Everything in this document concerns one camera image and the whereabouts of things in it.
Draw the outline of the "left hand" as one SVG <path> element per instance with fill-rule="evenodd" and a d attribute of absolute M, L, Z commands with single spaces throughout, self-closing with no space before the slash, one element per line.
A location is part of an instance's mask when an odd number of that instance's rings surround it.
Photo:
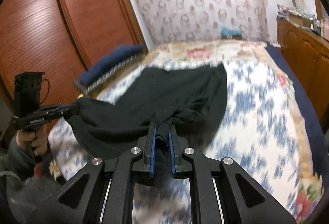
<path fill-rule="evenodd" d="M 46 128 L 47 126 L 43 125 L 36 132 L 19 130 L 16 134 L 16 143 L 18 147 L 25 152 L 31 147 L 35 156 L 44 155 L 48 148 L 48 135 Z"/>

